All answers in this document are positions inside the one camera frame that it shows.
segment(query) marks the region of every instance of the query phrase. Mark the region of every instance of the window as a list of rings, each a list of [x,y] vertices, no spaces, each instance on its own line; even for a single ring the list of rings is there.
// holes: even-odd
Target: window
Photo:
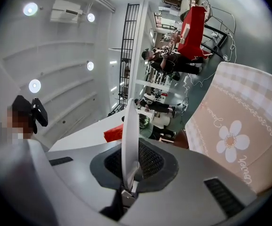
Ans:
[[[154,13],[157,28],[166,28],[170,30],[176,30],[174,26],[162,24],[162,14]]]

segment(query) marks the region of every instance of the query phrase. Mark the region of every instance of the woman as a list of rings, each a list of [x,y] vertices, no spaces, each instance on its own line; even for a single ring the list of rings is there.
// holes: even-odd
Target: woman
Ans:
[[[189,63],[203,63],[202,57],[196,60],[190,60],[181,54],[164,55],[162,52],[154,53],[153,51],[148,50],[144,50],[141,56],[144,60],[148,59],[149,65],[154,69],[166,73],[185,72],[191,74],[199,74],[202,71],[202,67],[200,65],[189,65]]]
[[[173,118],[176,115],[176,111],[175,111],[176,107],[169,105],[169,104],[163,104],[158,101],[154,101],[151,104],[148,104],[145,101],[145,98],[142,98],[141,100],[135,99],[134,102],[136,105],[141,105],[141,106],[145,107],[145,109],[147,111],[154,110],[154,111],[157,111],[160,113],[167,113],[168,115],[172,116]]]

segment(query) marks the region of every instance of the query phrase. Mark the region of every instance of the wall mounted unit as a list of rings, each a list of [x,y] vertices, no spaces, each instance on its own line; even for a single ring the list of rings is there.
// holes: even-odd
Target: wall mounted unit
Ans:
[[[55,0],[50,21],[76,24],[81,15],[80,5],[64,0]]]

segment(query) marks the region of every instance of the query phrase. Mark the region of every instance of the ceiling light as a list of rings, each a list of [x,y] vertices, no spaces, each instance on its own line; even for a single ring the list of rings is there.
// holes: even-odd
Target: ceiling light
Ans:
[[[88,20],[89,20],[89,22],[94,22],[94,20],[95,20],[95,16],[94,16],[94,14],[92,14],[92,13],[89,13],[88,14]]]
[[[89,62],[89,63],[87,64],[87,68],[88,68],[89,71],[93,70],[93,69],[94,69],[94,64],[93,64],[93,62]]]
[[[30,83],[29,83],[29,90],[32,92],[32,93],[37,93],[38,91],[40,91],[41,89],[41,83],[39,80],[31,80]]]
[[[37,12],[37,9],[38,9],[38,7],[37,7],[36,3],[30,2],[24,7],[23,13],[27,16],[32,16]]]

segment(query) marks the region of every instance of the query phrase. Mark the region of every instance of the red object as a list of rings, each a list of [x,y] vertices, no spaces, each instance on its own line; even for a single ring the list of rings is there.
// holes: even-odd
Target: red object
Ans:
[[[107,142],[122,139],[123,124],[104,132],[104,139]]]
[[[205,12],[206,10],[203,7],[192,7],[182,24],[181,34],[183,34],[186,24],[190,25],[190,29],[185,43],[179,43],[178,52],[191,60],[196,59],[196,57],[207,58],[200,48],[204,32]]]

